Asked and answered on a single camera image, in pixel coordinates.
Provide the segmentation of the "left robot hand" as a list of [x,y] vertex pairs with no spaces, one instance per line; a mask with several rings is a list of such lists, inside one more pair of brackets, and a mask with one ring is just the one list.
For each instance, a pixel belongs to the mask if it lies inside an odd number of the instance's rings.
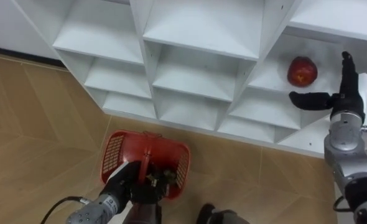
[[119,172],[109,178],[100,195],[111,195],[117,203],[116,215],[120,214],[129,201],[141,204],[157,204],[167,195],[169,180],[160,177],[156,185],[138,181],[141,161],[128,162]]

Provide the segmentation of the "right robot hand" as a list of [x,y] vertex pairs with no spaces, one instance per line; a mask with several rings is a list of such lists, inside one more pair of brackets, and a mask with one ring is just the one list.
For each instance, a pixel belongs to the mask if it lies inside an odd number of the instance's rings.
[[360,94],[360,74],[356,71],[356,65],[349,52],[343,51],[341,56],[341,83],[338,93],[297,93],[296,91],[291,91],[289,93],[289,99],[295,107],[301,110],[332,110],[330,114],[331,118],[342,111],[354,112],[364,122],[365,102]]

